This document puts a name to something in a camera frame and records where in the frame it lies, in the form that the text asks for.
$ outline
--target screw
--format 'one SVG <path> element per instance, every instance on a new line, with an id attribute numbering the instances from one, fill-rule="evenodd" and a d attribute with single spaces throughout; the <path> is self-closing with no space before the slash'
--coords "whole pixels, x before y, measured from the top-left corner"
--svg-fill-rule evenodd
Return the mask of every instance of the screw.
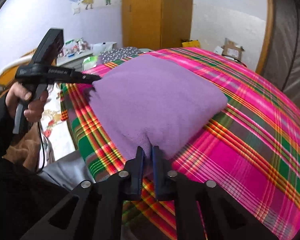
<path id="1" fill-rule="evenodd" d="M 168 171 L 168 176 L 169 177 L 176 177 L 178 173 L 176 171 Z"/>
<path id="2" fill-rule="evenodd" d="M 215 187 L 217 184 L 216 184 L 215 181 L 213 181 L 213 180 L 208 180 L 208 181 L 206 182 L 206 185 L 207 185 L 208 187 Z"/>
<path id="3" fill-rule="evenodd" d="M 85 180 L 83 182 L 81 182 L 81 187 L 83 188 L 87 188 L 87 187 L 90 187 L 91 186 L 91 182 L 88 181 L 88 180 Z"/>
<path id="4" fill-rule="evenodd" d="M 125 178 L 125 177 L 127 177 L 129 175 L 129 172 L 127 172 L 127 171 L 120 171 L 119 172 L 119 176 L 121 177 L 121 178 Z"/>

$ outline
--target wooden door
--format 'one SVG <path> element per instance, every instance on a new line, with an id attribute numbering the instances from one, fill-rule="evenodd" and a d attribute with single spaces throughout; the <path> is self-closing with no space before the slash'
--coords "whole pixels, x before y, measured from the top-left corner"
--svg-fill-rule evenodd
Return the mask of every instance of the wooden door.
<path id="1" fill-rule="evenodd" d="M 181 40 L 189 40 L 193 0 L 162 1 L 161 48 L 179 48 Z"/>
<path id="2" fill-rule="evenodd" d="M 122 0 L 123 45 L 157 50 L 162 0 Z"/>

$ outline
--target white wall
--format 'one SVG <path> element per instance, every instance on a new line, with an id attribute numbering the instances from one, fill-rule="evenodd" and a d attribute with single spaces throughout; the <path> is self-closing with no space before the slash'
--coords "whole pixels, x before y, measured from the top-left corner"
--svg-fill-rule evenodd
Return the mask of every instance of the white wall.
<path id="1" fill-rule="evenodd" d="M 266 26 L 267 0 L 193 0 L 191 39 L 213 51 L 225 38 L 245 49 L 242 62 L 256 69 Z"/>
<path id="2" fill-rule="evenodd" d="M 63 28 L 65 41 L 115 41 L 122 46 L 121 7 L 73 14 L 69 0 L 7 0 L 0 9 L 0 70 L 36 48 L 50 28 Z"/>

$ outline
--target gray curtain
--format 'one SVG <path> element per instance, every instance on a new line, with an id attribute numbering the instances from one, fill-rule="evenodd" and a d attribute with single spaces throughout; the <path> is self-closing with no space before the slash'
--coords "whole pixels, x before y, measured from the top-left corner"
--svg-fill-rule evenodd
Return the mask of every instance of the gray curtain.
<path id="1" fill-rule="evenodd" d="M 300 9 L 295 0 L 274 0 L 274 27 L 261 75 L 300 106 Z"/>

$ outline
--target white bedsheet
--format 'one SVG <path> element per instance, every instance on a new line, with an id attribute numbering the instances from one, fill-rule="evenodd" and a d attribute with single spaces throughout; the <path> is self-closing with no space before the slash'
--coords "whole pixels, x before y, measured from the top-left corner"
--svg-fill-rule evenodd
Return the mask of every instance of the white bedsheet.
<path id="1" fill-rule="evenodd" d="M 44 141 L 45 164 L 53 163 L 75 151 L 68 125 L 61 121 L 60 86 L 48 88 L 49 97 L 41 119 L 42 139 Z M 43 153 L 40 150 L 39 167 L 43 164 Z"/>

